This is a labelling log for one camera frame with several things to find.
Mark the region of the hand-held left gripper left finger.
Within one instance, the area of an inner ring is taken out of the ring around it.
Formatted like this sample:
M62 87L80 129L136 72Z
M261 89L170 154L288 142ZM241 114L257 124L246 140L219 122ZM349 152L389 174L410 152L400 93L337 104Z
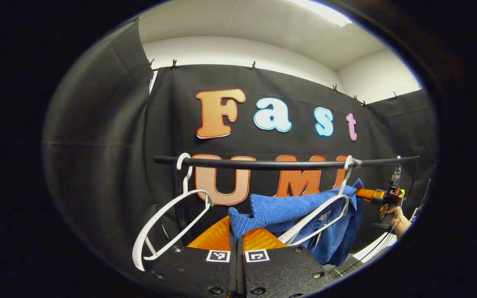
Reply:
M146 285L166 298L233 298L237 252L229 216L188 246L174 245L145 264Z

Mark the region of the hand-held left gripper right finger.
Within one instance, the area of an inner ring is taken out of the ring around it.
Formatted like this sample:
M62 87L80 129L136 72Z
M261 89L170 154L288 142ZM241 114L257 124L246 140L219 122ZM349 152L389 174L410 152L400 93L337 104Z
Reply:
M282 245L266 229L248 232L238 241L239 298L308 298L334 282L303 245Z

